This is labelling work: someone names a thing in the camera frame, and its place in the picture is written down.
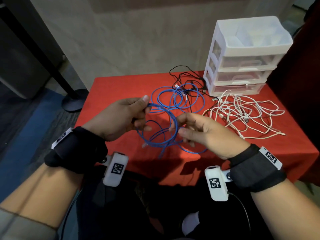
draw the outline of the blue carpet stripe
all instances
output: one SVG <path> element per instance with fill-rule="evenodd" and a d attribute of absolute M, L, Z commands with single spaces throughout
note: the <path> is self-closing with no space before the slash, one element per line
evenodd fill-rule
<path fill-rule="evenodd" d="M 24 170 L 61 109 L 63 96 L 49 89 L 44 92 L 38 107 L 0 162 L 0 202 L 22 183 Z"/>

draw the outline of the table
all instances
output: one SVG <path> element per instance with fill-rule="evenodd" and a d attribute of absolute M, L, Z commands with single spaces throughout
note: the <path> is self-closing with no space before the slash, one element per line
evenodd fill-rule
<path fill-rule="evenodd" d="M 169 73 L 98 77 L 94 80 L 75 126 L 83 125 L 116 100 L 142 97 L 145 94 L 150 96 L 156 88 L 172 86 L 174 81 L 174 78 Z M 168 104 L 171 95 L 170 93 L 163 94 L 160 99 Z M 260 94 L 253 95 L 252 98 L 256 101 L 271 100 L 280 109 L 285 109 L 268 85 L 263 87 Z M 213 104 L 214 102 L 211 98 L 205 96 L 205 107 L 199 113 L 202 114 L 205 109 L 208 109 Z M 198 99 L 192 109 L 196 111 L 202 105 L 203 102 Z M 181 113 L 178 110 L 174 111 L 175 116 Z M 169 123 L 169 117 L 166 113 L 154 113 L 147 116 L 147 118 L 152 118 L 163 126 Z M 158 127 L 153 124 L 151 126 L 158 131 Z M 288 179 L 294 182 L 314 163 L 319 152 L 287 111 L 281 116 L 273 117 L 273 128 L 280 129 L 287 135 L 276 135 L 268 139 L 248 139 L 247 141 L 255 143 L 259 147 L 266 147 L 283 163 Z M 252 130 L 243 133 L 243 136 L 249 135 L 254 137 L 261 136 L 260 133 Z M 196 184 L 199 177 L 204 176 L 204 170 L 208 166 L 220 165 L 223 170 L 229 168 L 229 161 L 217 158 L 210 151 L 202 154 L 191 154 L 174 145 L 166 148 L 163 157 L 158 159 L 161 149 L 150 146 L 142 148 L 143 144 L 144 141 L 136 131 L 130 131 L 113 142 L 106 142 L 109 154 L 118 151 L 129 157 L 126 170 L 154 179 L 160 185 L 173 186 L 180 184 L 182 186 L 192 186 Z M 194 151 L 203 149 L 202 145 L 197 145 L 195 148 L 187 144 L 183 144 L 183 146 Z"/>

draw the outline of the black wristband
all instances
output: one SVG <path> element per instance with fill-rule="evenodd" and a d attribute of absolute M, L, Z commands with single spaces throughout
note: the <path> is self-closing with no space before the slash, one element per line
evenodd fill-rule
<path fill-rule="evenodd" d="M 94 133 L 77 127 L 73 129 L 45 157 L 50 167 L 64 167 L 75 173 L 85 173 L 108 154 L 105 140 Z"/>
<path fill-rule="evenodd" d="M 230 177 L 240 189 L 259 192 L 286 179 L 286 174 L 260 153 L 255 144 L 229 160 Z"/>

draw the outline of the tangled white cable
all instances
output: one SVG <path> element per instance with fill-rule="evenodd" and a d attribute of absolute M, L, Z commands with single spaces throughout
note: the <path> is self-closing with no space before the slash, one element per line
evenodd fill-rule
<path fill-rule="evenodd" d="M 233 102 L 228 101 L 228 98 L 233 98 Z M 251 101 L 244 101 L 243 98 L 247 98 L 250 99 Z M 272 103 L 276 109 L 267 109 L 263 106 L 261 106 L 260 104 L 262 103 Z M 210 115 L 209 117 L 212 118 L 212 113 L 214 112 L 215 115 L 215 121 L 217 120 L 217 117 L 221 117 L 223 119 L 225 119 L 227 121 L 227 125 L 231 126 L 234 130 L 237 131 L 237 133 L 239 134 L 239 136 L 243 139 L 245 138 L 251 138 L 251 139 L 267 139 L 270 137 L 273 137 L 275 135 L 282 135 L 285 136 L 285 133 L 282 133 L 280 130 L 272 128 L 272 116 L 280 116 L 283 115 L 285 113 L 284 110 L 279 109 L 279 106 L 276 105 L 274 102 L 267 100 L 267 101 L 255 101 L 253 98 L 250 98 L 248 96 L 244 96 L 244 95 L 235 95 L 231 92 L 231 90 L 225 90 L 223 92 L 223 94 L 221 95 L 221 97 L 218 100 L 217 106 L 212 108 L 212 109 L 207 109 L 206 111 L 203 112 L 202 115 L 204 115 L 208 110 L 210 110 Z M 256 110 L 258 112 L 257 116 L 251 116 L 252 112 Z M 269 116 L 270 119 L 270 125 L 267 124 L 264 120 L 263 120 L 263 114 L 266 114 Z M 259 123 L 258 121 L 256 121 L 255 119 L 261 119 L 262 123 Z M 255 129 L 251 126 L 248 125 L 248 122 L 252 120 L 255 123 L 263 126 L 264 128 L 266 128 L 266 131 L 260 131 L 258 129 Z M 245 129 L 244 130 L 240 130 L 238 129 L 233 123 L 235 121 L 241 121 L 244 125 L 245 125 Z M 250 137 L 250 136 L 243 136 L 241 134 L 241 132 L 245 132 L 248 130 L 248 128 L 258 131 L 262 134 L 267 134 L 268 132 L 272 131 L 274 132 L 274 134 L 267 136 L 267 137 Z"/>

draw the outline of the person's right hand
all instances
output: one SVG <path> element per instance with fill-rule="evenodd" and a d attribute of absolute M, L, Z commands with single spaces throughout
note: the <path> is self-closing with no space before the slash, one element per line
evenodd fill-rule
<path fill-rule="evenodd" d="M 183 113 L 177 117 L 178 133 L 183 141 L 195 141 L 204 145 L 221 159 L 234 157 L 246 150 L 250 143 L 237 136 L 217 121 L 196 113 Z"/>

